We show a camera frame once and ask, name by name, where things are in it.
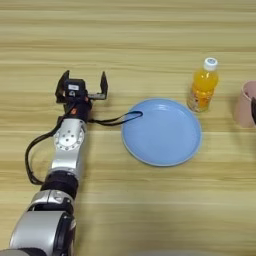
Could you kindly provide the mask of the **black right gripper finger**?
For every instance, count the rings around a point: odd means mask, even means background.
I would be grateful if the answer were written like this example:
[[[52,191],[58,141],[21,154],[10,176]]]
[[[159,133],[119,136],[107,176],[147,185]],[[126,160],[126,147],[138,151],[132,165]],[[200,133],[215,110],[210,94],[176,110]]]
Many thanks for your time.
[[[252,97],[251,99],[251,115],[252,115],[254,124],[256,125],[256,98],[255,97]]]

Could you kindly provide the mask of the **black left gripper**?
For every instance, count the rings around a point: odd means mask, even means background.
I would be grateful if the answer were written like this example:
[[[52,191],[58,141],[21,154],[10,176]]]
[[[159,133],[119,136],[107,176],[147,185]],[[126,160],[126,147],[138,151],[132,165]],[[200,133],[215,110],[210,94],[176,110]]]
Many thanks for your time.
[[[108,93],[108,82],[105,71],[101,76],[101,93],[88,94],[84,98],[80,97],[64,97],[65,95],[65,82],[69,79],[70,71],[65,71],[58,81],[55,96],[56,102],[64,106],[63,118],[67,119],[80,119],[84,122],[89,120],[90,111],[92,109],[92,102],[95,100],[105,100]]]

